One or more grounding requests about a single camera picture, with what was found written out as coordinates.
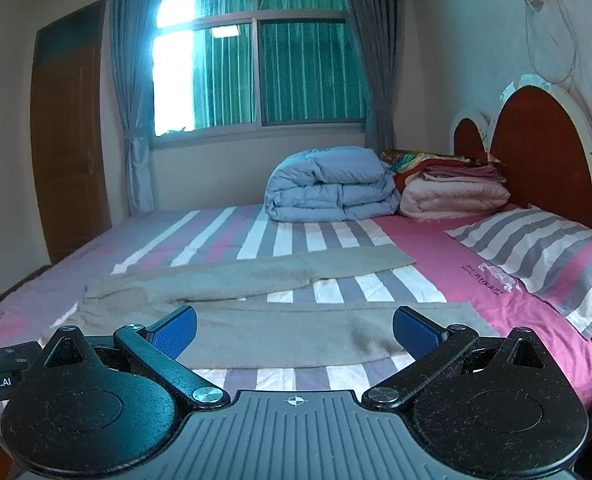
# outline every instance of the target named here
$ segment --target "door frame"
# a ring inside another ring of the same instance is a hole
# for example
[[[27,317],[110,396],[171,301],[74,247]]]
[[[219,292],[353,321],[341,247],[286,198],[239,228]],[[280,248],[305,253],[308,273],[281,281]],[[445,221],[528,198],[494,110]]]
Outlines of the door frame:
[[[98,85],[98,87],[95,89],[96,90],[96,95],[98,96],[98,109],[97,109],[97,113],[96,113],[96,146],[98,147],[97,149],[97,153],[94,154],[94,163],[96,166],[96,175],[97,175],[97,182],[98,185],[96,186],[96,190],[99,193],[99,198],[100,198],[100,206],[101,206],[101,211],[100,211],[100,216],[101,216],[101,221],[102,221],[102,225],[103,225],[103,231],[107,231],[111,226],[112,226],[112,221],[111,221],[111,217],[110,217],[110,213],[109,213],[109,200],[107,197],[107,186],[106,186],[106,182],[105,182],[105,163],[103,160],[103,139],[102,139],[102,131],[101,131],[101,121],[100,121],[100,78],[102,76],[101,74],[101,70],[100,70],[100,65],[102,63],[102,48],[103,48],[103,31],[105,28],[105,11],[106,11],[106,1],[107,0],[97,0],[95,2],[92,2],[86,6],[83,6],[77,10],[74,10],[73,12],[69,12],[68,14],[66,14],[65,16],[61,16],[60,18],[58,18],[57,20],[54,20],[53,22],[48,23],[47,25],[45,25],[44,27],[41,27],[37,32],[36,32],[36,38],[34,40],[34,54],[32,56],[32,78],[31,78],[31,83],[30,83],[30,142],[31,142],[31,149],[32,149],[32,175],[34,177],[34,193],[36,194],[36,202],[38,204],[38,209],[39,209],[39,217],[41,219],[41,230],[42,230],[42,236],[44,238],[45,241],[45,246],[47,248],[47,253],[50,259],[50,262],[52,264],[54,264],[55,262],[58,262],[61,258],[58,258],[56,253],[55,253],[55,248],[54,247],[50,247],[50,243],[48,241],[48,237],[45,235],[44,232],[44,227],[42,225],[42,216],[41,216],[41,201],[39,199],[39,186],[37,184],[37,172],[36,172],[36,163],[37,163],[37,159],[35,156],[35,151],[34,151],[34,146],[35,146],[35,130],[34,130],[34,107],[32,106],[32,103],[34,102],[34,75],[35,75],[35,68],[36,68],[36,57],[38,55],[38,44],[39,44],[39,40],[41,37],[41,33],[48,27],[52,27],[54,25],[57,25],[60,22],[64,22],[65,20],[67,20],[68,18],[70,18],[72,15],[81,12],[83,10],[88,10],[91,7],[98,7],[99,9],[99,14],[100,14],[100,19],[98,20],[98,40],[97,40],[97,48],[98,48],[98,63],[93,67],[93,74],[96,78],[96,84]]]

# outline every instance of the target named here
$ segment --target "window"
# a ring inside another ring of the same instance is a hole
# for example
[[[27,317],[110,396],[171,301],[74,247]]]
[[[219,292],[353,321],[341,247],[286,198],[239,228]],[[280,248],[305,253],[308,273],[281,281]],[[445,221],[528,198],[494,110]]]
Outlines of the window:
[[[366,115],[342,0],[163,0],[157,25],[156,136]]]

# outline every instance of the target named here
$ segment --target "pillow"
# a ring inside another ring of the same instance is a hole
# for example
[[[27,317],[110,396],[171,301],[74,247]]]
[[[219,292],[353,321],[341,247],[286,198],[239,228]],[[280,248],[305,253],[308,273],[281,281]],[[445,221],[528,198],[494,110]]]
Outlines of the pillow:
[[[592,337],[592,229],[533,208],[446,232]]]

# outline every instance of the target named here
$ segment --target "folded blue comforter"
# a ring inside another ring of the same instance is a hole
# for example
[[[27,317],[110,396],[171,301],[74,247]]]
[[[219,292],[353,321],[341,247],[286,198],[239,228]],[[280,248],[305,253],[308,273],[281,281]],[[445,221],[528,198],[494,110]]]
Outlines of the folded blue comforter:
[[[272,172],[265,209],[279,222],[340,222],[393,214],[393,173],[373,150],[340,146],[287,157]]]

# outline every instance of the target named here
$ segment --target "metal screw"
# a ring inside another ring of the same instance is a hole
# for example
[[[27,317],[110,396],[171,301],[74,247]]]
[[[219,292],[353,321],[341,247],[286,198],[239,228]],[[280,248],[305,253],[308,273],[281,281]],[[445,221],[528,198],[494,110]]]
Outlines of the metal screw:
[[[225,393],[223,390],[220,388],[214,388],[212,386],[198,388],[192,393],[192,397],[203,404],[213,404],[214,402],[221,400],[224,396]]]
[[[379,386],[367,392],[367,396],[378,404],[391,404],[398,400],[398,392],[394,388]]]

